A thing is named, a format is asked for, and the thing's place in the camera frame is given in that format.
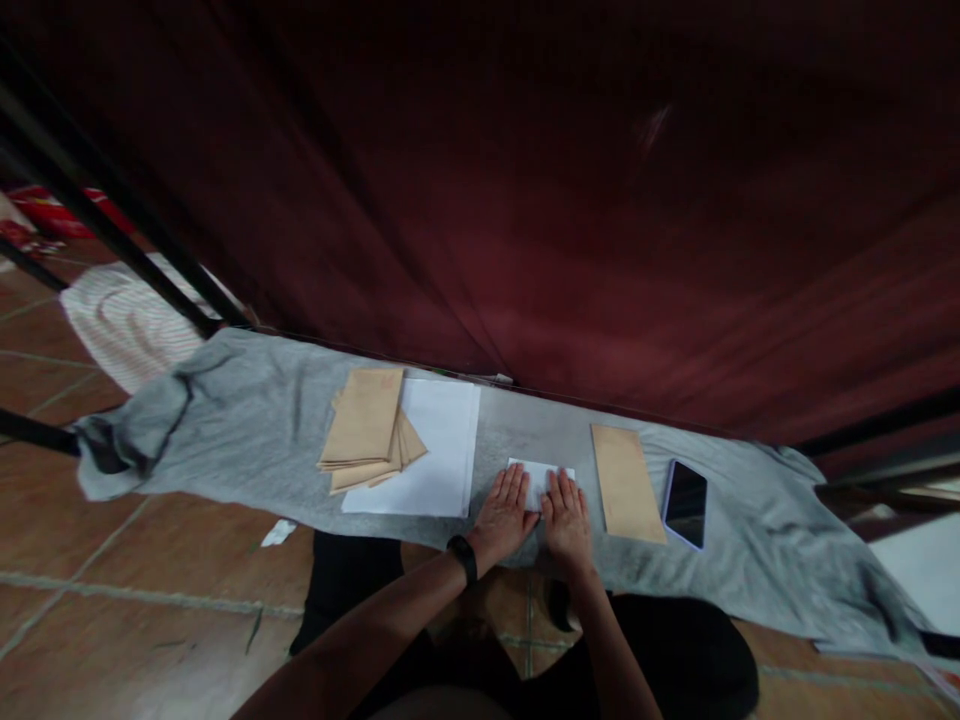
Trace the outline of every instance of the person's right hand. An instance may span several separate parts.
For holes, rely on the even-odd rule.
[[[540,498],[547,525],[547,547],[569,582],[593,570],[590,513],[583,490],[567,477],[566,470],[560,470],[559,478],[551,470],[549,477],[550,492]]]

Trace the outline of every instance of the person's left hand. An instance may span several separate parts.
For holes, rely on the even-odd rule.
[[[497,473],[493,490],[480,509],[477,524],[467,541],[477,556],[477,575],[487,571],[523,545],[533,532],[540,513],[526,512],[530,473],[523,472],[523,463],[515,463]]]

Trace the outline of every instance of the black wristband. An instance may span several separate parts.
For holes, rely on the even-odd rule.
[[[447,550],[453,550],[453,556],[463,565],[467,573],[467,587],[475,585],[477,582],[477,556],[473,552],[473,546],[467,542],[463,535],[454,535],[447,543]]]

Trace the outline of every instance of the stack of envelopes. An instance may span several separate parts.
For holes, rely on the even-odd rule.
[[[357,368],[334,400],[336,416],[317,467],[332,473],[330,494],[374,487],[427,454],[399,407],[402,368]]]

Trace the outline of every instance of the phone screen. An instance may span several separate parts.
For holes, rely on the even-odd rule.
[[[687,542],[703,549],[707,512],[707,480],[686,465],[674,462],[664,522]]]

